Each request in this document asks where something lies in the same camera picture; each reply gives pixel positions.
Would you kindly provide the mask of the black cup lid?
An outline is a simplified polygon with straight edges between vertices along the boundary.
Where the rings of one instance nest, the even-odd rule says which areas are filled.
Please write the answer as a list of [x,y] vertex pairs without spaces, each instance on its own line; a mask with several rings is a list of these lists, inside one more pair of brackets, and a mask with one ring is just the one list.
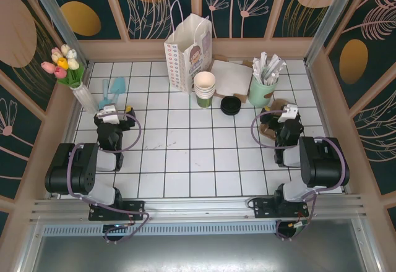
[[241,109],[241,100],[236,96],[226,96],[221,100],[220,109],[227,116],[234,116]]

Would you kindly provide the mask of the white ribbed vase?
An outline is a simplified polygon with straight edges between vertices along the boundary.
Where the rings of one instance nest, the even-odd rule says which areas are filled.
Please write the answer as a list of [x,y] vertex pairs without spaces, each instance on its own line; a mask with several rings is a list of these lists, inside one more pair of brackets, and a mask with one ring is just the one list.
[[88,88],[82,83],[76,88],[71,88],[74,96],[77,98],[78,102],[82,105],[86,112],[95,115],[98,111],[98,104],[93,98],[92,94]]

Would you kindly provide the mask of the grey metal bench plate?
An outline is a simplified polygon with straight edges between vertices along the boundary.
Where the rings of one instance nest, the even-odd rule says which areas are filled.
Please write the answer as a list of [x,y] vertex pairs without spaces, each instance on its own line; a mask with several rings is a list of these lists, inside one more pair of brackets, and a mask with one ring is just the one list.
[[351,237],[340,243],[272,234],[141,236],[122,244],[99,237],[44,237],[21,272],[378,272]]

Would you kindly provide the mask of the aluminium mounting rail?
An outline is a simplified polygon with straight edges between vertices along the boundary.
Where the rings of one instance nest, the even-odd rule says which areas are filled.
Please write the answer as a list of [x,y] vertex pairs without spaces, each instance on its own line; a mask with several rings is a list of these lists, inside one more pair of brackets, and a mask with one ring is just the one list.
[[[253,210],[247,197],[216,198],[149,198],[145,210],[156,223],[198,223],[252,221]],[[36,200],[29,216],[31,223],[88,223],[90,208],[76,199]],[[366,217],[359,195],[319,195],[314,207],[314,219],[355,219]]]

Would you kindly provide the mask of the mint green straw holder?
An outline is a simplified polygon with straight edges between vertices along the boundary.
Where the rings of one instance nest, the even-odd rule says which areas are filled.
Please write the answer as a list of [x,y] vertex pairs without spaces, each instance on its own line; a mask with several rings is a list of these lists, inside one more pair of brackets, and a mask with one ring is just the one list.
[[267,106],[277,87],[277,84],[278,83],[273,85],[263,85],[253,77],[248,93],[249,102],[255,107]]

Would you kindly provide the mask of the aluminium corner post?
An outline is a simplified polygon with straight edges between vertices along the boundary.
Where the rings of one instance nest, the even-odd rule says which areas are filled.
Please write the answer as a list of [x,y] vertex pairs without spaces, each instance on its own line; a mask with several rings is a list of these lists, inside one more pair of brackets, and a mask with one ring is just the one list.
[[304,57],[304,64],[306,67],[310,68],[315,61],[317,55],[322,49],[325,40],[329,36],[331,30],[335,26],[337,20],[342,14],[343,10],[347,6],[349,0],[333,0],[327,12],[325,13],[322,22],[317,29],[312,43]]
[[68,21],[61,12],[56,0],[40,0],[49,16],[52,18],[55,26],[58,28],[63,40],[77,52],[77,58],[80,63],[85,67],[88,66],[88,59],[85,57],[84,52],[74,34]]

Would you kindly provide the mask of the white printed paper bag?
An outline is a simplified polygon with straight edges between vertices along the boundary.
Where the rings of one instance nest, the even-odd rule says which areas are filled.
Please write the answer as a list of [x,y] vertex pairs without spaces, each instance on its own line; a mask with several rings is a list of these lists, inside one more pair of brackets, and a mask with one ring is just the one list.
[[212,23],[208,17],[189,14],[178,26],[171,19],[171,35],[164,42],[170,86],[190,94],[196,74],[212,62]]

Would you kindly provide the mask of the stack of paper cups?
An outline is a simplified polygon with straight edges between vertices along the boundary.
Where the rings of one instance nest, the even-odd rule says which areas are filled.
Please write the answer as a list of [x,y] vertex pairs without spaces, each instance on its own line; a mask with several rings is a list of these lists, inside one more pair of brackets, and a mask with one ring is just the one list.
[[209,108],[215,93],[215,76],[211,72],[199,72],[194,77],[194,92],[200,108]]

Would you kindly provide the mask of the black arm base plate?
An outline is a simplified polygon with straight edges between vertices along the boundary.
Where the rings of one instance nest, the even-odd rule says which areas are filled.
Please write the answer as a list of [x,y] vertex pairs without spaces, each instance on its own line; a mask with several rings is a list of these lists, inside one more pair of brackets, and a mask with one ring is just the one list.
[[255,218],[298,218],[298,215],[309,216],[307,204],[304,202],[288,202],[272,198],[252,199]]
[[137,212],[137,214],[129,215],[127,213],[120,213],[117,211],[108,210],[106,208],[90,205],[90,211],[88,214],[89,221],[129,221],[132,219],[133,221],[142,221],[143,215],[142,212],[144,209],[145,202],[138,200],[131,201],[123,201],[118,206],[110,205],[110,207],[128,211],[128,212]]

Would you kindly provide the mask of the blue toy shovel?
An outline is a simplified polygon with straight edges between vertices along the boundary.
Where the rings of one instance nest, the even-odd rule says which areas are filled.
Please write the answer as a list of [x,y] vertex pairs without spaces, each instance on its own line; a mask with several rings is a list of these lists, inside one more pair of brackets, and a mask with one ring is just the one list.
[[124,77],[116,77],[110,90],[113,94],[112,103],[116,104],[118,102],[119,95],[126,92],[126,83]]

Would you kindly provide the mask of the brown pulp cup carrier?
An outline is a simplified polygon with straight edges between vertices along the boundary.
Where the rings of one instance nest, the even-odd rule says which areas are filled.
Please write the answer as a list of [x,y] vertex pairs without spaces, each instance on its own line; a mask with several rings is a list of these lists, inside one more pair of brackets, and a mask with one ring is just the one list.
[[[286,106],[287,104],[290,104],[290,102],[288,102],[287,100],[276,99],[268,107],[270,108],[270,111],[282,110],[283,107]],[[278,118],[280,117],[280,115],[281,115],[280,113],[271,113],[261,116],[259,118],[260,120],[259,132],[263,136],[275,140],[276,132],[279,131],[283,126],[283,123],[278,123]]]

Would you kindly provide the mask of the artificial tulip bouquet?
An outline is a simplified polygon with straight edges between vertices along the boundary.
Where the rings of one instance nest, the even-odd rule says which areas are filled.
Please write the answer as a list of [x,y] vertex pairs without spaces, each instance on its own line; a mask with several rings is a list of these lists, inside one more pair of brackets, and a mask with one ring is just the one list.
[[77,52],[69,45],[51,50],[52,62],[42,62],[41,68],[53,74],[58,83],[75,89],[81,86],[85,67],[77,60]]

